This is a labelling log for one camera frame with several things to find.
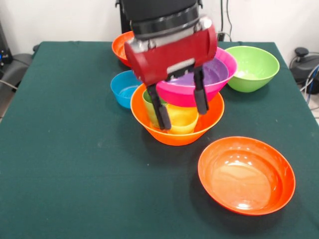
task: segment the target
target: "white wall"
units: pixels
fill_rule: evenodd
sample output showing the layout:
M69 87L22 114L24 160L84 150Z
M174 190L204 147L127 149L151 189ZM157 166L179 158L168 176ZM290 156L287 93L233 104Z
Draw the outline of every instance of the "white wall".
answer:
M41 41L112 41L121 33L115 0L0 0L0 20L13 53ZM202 12L220 29L219 0ZM319 51L319 0L229 0L234 41L274 41L286 62L297 46ZM229 25L224 16L224 30Z

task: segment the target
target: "orange bowl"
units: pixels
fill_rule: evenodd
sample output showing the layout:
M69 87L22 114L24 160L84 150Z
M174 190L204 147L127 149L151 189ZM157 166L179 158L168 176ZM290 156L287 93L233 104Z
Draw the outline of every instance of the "orange bowl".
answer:
M119 58L122 63L128 67L131 67L130 63L128 62L125 50L124 50L124 43L134 37L132 31L125 32L119 35L112 43L112 50L114 54Z
M169 134L159 128L153 127L147 116L147 111L143 103L143 92L146 89L145 85L140 85L132 95L131 110L136 120L150 132L150 134L159 142L181 146L193 143L205 132L219 122L224 113L224 100L218 93L208 104L209 111L204 116L200 116L193 133L189 134Z
M288 161L268 144L253 138L228 137L211 143L199 158L198 174L216 202L250 216L283 208L296 188Z

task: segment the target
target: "pink bowl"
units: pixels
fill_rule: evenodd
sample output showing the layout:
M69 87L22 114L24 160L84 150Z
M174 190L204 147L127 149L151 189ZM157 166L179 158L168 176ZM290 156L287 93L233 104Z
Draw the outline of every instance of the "pink bowl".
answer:
M214 98L214 96L227 84L227 82L235 75L237 71L237 62L235 58L225 50L218 47L215 58L220 60L227 67L228 78L214 84L205 84L208 101L211 101L211 99ZM209 74L206 73L205 68L204 74L205 77L209 77ZM170 84L165 81L158 83L156 88L159 96L161 96L163 100L172 105L180 107L196 107L194 89L195 86Z

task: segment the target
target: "bowl rim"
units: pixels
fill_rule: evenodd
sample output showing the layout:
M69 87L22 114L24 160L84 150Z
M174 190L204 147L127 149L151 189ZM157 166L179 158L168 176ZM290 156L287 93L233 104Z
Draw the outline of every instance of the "bowl rim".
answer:
M124 32L124 33L122 33L121 35L118 35L118 36L114 39L114 41L112 42L112 51L113 51L113 53L114 53L117 57L119 57L120 59L127 60L126 57L124 58L124 57L120 56L120 55L117 53L117 51L115 51L115 49L114 49L115 42L116 42L118 39L120 39L121 37L123 37L124 35L129 35L129 34L132 34L132 33L133 33L133 31Z
M113 85L113 83L114 83L114 80L115 80L118 76L121 76L121 75L124 75L124 74L127 74L127 73L132 73L132 74L134 75L134 73L133 73L132 70L123 71L123 72L117 74L115 77L113 77L113 79L111 80L111 83L110 83L111 91L113 92L113 94L116 95L116 96L118 96L118 97L120 97L120 98L123 98L123 99L131 99L132 96L133 96L133 94L132 94L130 97L121 96L121 95L119 95L118 93L115 92L115 90L113 89L112 85Z
M225 51L228 52L229 49L234 49L234 48L253 48L253 49L256 49L256 50L259 50L259 51L263 51L263 52L267 53L268 55L270 55L275 60L275 62L277 63L277 69L276 69L275 73L273 73L272 75L270 75L268 77L260 78L260 79L246 79L246 78L242 78L242 77L236 76L238 70L235 72L233 77L236 77L238 79L245 80L245 81L263 81L263 80L267 80L267 79L272 79L279 72L280 63L279 63L278 59L272 53L270 53L269 51L266 51L266 50L264 50L262 48L255 47L255 46L232 46L232 47L228 47L227 49L225 49Z
M233 78L235 75L236 75L236 73L237 73L237 69L238 69L238 63L237 63L237 61L236 61L236 58L235 57L233 57L229 52L227 52L226 50L224 50L224 49L222 49L222 48L220 48L220 47L217 47L217 50L219 50L219 51L224 51L224 52L226 52L226 53L228 53L229 54L229 57L231 57L233 60L234 60L234 62L236 63L236 70L234 71L234 74L232 74L232 75L230 75L229 74L229 71L228 71L228 68L227 68L227 71L228 71L228 77L226 78L226 79L224 79L224 80L222 80L222 81L219 81L219 82L216 82L216 83L213 83L213 84L209 84L209 85L205 85L205 87L210 87L210 86L217 86L217 85L219 85L219 84L223 84L223 83L225 83L225 82L228 82L231 78ZM161 84L163 84L163 86L165 87L169 87L169 86L171 86L172 84L170 84L169 82L166 82L166 81L161 81L160 82ZM181 87L181 88L194 88L195 89L195 86L185 86L185 85L174 85L174 86L178 86L178 87Z
M199 173L199 172L200 172L200 166L199 166L199 165L200 165L202 156L203 156L204 152L205 152L206 150L208 150L208 148L209 148L211 145L216 144L216 143L219 143L219 142L221 142L221 141L223 141L223 140L226 140L226 139L230 139L230 138L233 138L233 139L242 139L242 138L244 138L244 139L249 139L249 140L252 140L252 141L261 143L262 145L264 145L264 146L266 146L266 147L269 147L269 148L275 150L275 151L286 161L288 167L290 168L290 170L291 170L291 172L292 172L294 185L293 185L293 190L292 190L292 192L291 192L290 197L289 197L280 207L278 207L278 208L276 208L276 209L273 209L273 210L271 210L271 211L268 211L268 212L261 212L261 213L237 211L237 210L234 210L234 209L232 209L232 208L227 207L224 203L222 203L222 202L221 202L220 200L218 200L217 198L213 197L213 196L208 192L208 190L207 190L206 187L204 186L205 184L202 183L202 178L201 178L202 173ZM282 209L284 206L286 206L286 205L290 202L290 200L292 199L292 197L294 196L295 191L296 191L296 176L295 176L294 170L293 170L292 166L290 165L289 161L288 161L278 150L276 150L276 149L275 149L274 147L272 147L271 145L269 145L269 144L267 144L267 143L265 143L265 142L263 142L263 141L260 141L260 140L258 140L258 139L251 138L251 137L245 137L245 136L229 136L229 137L220 138L220 139L218 139L218 140L216 140L216 141L210 143L210 144L202 151L202 153L200 154L200 157L199 157L199 160L198 160L198 163L197 163L197 173L198 173L198 177L199 177L199 180L200 180L201 185L204 187L205 191L211 196L211 198L212 198L213 200L215 200L218 204L220 204L221 206L223 206L224 208L226 208L226 209L228 209L228 210L230 210L230 211L233 211L233 212L235 212L235 213L242 214L242 215L247 215L247 216L261 216L261 215L267 215L267 214L271 214L271 213L274 213L274 212L276 212L276 211L279 211L280 209Z
M200 131L197 131L197 132L193 132L193 133L187 133L187 134L172 134L172 133L166 133L166 132L161 132L161 131L157 131L151 127L148 127L147 125L145 125L144 123L142 123L138 118L137 116L135 115L134 111L133 111L133 105L132 105L132 101L133 101L133 97L134 95L136 94L138 88L134 91L134 93L132 94L132 97L131 97L131 103L130 103L130 106L131 106L131 111L132 111L132 114L134 116L134 118L144 127L146 128L147 130L150 130L152 132L155 132L155 133L159 133L159 134L162 134L162 135L168 135L168 136L176 136L176 137L183 137L183 136L190 136L190 135L197 135L197 134L200 134L200 133L204 133L206 131L208 131L210 128L212 128L213 126L215 126L219 121L220 119L223 117L224 115L224 112L225 112L225 102L224 102L224 99L222 97L222 95L218 92L215 96L215 97L220 97L221 98L221 103L222 103L222 111L221 111L221 114L220 116L218 117L218 119L212 124L210 125L209 127L206 127L205 129L202 129Z

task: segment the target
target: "power cord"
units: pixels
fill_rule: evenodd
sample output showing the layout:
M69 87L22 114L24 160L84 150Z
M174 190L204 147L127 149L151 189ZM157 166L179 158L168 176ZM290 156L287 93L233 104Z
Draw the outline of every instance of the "power cord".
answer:
M316 109L319 109L319 106L318 107L315 107L315 108L312 108L312 109L310 109L311 111L314 111L314 110L316 110Z
M319 52L311 51L311 52L308 53L308 55L309 55L309 54L319 55ZM298 58L298 56L295 56L295 57L291 60L291 62L290 62L290 64L289 64L289 70L291 70L291 66L292 66L292 64L296 61L297 58Z
M228 22L229 22L229 25L230 25L229 38L231 38L230 36L231 36L231 30L233 29L233 25L231 24L231 21L230 21L230 18L229 18L228 2L229 2L229 0L227 0L227 2L226 2L226 12L227 12Z
M313 68L313 70L310 72L310 74L309 74L308 77L307 77L305 86L300 89L301 92L302 92L303 90L305 91L304 97L307 96L307 87L313 82L314 77L316 76L316 75L313 76L313 73L314 73L315 71L318 71L318 68L319 68L319 64L316 65L316 66Z
M16 59L16 58L14 58L13 60L14 60L14 61L17 61L17 62L20 62L20 63L22 63L22 64L24 64L24 65L26 65L26 66L30 66L29 64L25 63L24 61L20 61L20 60L18 60L18 59Z
M221 32L224 30L224 10L223 10L223 0L220 0L220 11L221 11Z
M227 35L227 36L229 37L229 41L232 42L231 36L230 36L227 32L220 31L220 32L217 33L216 35L221 34L221 33Z
M4 84L4 85L7 85L7 86L9 86L9 87L11 87L11 88L13 88L13 89L15 89L15 90L18 89L17 87L15 87L14 85L12 85L12 84L10 84L10 83L8 83L8 82L6 82L6 81L0 80L0 83L2 83L2 84Z

